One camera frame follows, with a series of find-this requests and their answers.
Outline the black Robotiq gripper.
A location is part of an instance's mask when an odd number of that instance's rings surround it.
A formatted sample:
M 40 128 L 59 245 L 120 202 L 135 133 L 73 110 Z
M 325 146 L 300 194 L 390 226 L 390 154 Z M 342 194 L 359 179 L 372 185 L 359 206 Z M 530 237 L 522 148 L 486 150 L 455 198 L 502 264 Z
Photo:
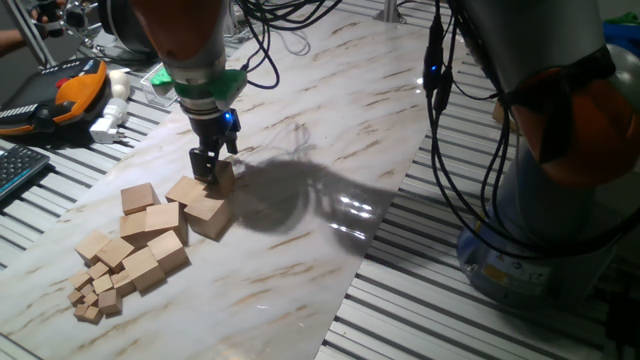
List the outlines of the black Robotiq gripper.
M 217 184 L 218 151 L 225 145 L 229 154 L 239 152 L 237 140 L 241 127 L 237 111 L 230 108 L 211 118 L 191 118 L 190 125 L 199 139 L 199 147 L 189 151 L 193 176 L 198 181 Z

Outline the person left hand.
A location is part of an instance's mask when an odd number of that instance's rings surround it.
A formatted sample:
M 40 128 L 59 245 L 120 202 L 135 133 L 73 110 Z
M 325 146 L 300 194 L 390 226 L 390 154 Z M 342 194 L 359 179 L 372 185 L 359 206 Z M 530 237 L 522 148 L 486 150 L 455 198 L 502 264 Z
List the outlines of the person left hand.
M 36 30 L 43 39 L 48 37 L 59 38 L 64 35 L 60 21 L 66 3 L 66 0 L 38 0 L 32 2 L 28 13 Z

